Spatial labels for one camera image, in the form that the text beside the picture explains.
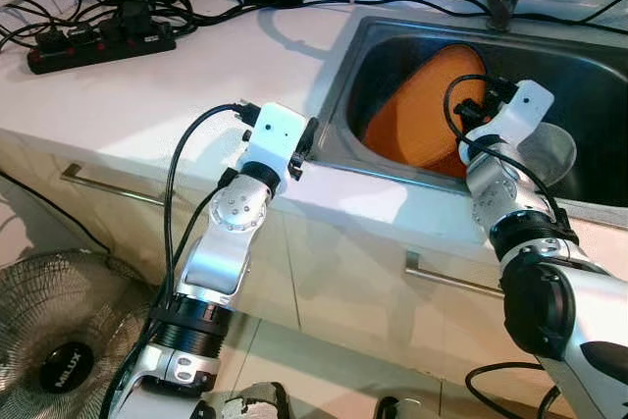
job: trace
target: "white cabinet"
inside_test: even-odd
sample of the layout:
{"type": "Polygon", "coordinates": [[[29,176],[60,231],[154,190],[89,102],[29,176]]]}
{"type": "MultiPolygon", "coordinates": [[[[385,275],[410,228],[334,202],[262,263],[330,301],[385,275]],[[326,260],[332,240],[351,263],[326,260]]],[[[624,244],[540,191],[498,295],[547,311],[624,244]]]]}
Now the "white cabinet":
{"type": "MultiPolygon", "coordinates": [[[[19,142],[0,141],[2,169],[75,216],[148,282],[160,283],[164,275],[162,207],[64,182],[60,176],[70,164],[66,159],[35,151],[19,142]]],[[[162,183],[93,166],[86,166],[81,175],[152,195],[163,191],[162,183]]],[[[205,195],[185,188],[177,188],[176,193],[173,240],[178,244],[196,204],[205,195]]],[[[199,218],[190,241],[201,236],[207,227],[207,218],[207,213],[199,218]]],[[[68,227],[77,229],[72,223],[68,227]]],[[[284,221],[280,213],[269,212],[266,224],[253,242],[251,272],[244,281],[235,308],[298,329],[284,221]]]]}
{"type": "MultiPolygon", "coordinates": [[[[420,266],[430,272],[496,288],[497,264],[406,248],[359,229],[285,218],[304,333],[459,385],[481,365],[536,362],[506,332],[500,298],[404,273],[410,249],[420,253],[420,266]]],[[[478,379],[478,385],[536,406],[552,382],[544,372],[508,371],[478,379]]],[[[569,415],[564,404],[557,411],[569,415]]]]}

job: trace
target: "tiled floor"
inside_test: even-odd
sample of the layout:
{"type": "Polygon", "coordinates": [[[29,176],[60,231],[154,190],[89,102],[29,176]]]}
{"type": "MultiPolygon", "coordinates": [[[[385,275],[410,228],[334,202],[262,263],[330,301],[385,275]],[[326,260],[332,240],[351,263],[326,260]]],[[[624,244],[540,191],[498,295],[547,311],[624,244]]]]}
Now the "tiled floor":
{"type": "MultiPolygon", "coordinates": [[[[371,419],[387,394],[415,398],[446,419],[501,417],[463,387],[244,315],[235,317],[221,358],[218,384],[209,396],[218,410],[233,392],[273,381],[288,391],[294,419],[371,419]]],[[[504,405],[535,417],[530,407],[504,405]]]]}

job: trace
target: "fan grille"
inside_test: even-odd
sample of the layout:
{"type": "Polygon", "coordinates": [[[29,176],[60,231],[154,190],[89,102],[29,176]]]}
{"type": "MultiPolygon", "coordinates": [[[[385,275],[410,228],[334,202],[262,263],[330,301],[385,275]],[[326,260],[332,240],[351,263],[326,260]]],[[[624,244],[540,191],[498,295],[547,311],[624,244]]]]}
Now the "fan grille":
{"type": "Polygon", "coordinates": [[[97,418],[151,294],[124,263],[87,251],[36,256],[0,272],[0,417],[97,418]],[[87,345],[93,367],[74,390],[49,393],[41,366],[68,342],[87,345]]]}

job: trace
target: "black power strip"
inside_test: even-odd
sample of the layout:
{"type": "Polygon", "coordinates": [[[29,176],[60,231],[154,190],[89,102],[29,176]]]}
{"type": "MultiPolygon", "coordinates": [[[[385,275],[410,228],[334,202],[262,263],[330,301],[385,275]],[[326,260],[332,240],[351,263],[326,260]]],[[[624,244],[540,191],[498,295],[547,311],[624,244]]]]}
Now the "black power strip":
{"type": "Polygon", "coordinates": [[[62,32],[52,29],[35,36],[37,47],[28,52],[35,74],[170,51],[177,47],[172,27],[154,22],[142,2],[127,2],[122,14],[92,27],[88,24],[62,32]]]}

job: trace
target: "fan logo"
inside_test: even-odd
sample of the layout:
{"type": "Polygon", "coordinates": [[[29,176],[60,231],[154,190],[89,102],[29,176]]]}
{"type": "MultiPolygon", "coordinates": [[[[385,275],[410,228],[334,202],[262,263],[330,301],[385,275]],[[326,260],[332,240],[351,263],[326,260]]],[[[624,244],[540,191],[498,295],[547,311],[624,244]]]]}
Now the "fan logo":
{"type": "Polygon", "coordinates": [[[72,359],[70,360],[70,363],[68,363],[68,365],[66,366],[66,369],[61,374],[61,377],[59,377],[59,381],[55,383],[55,387],[62,388],[63,385],[66,384],[66,382],[70,378],[70,375],[72,375],[72,372],[74,372],[75,368],[77,368],[77,365],[79,365],[80,357],[81,355],[75,351],[74,354],[72,355],[72,359]]]}

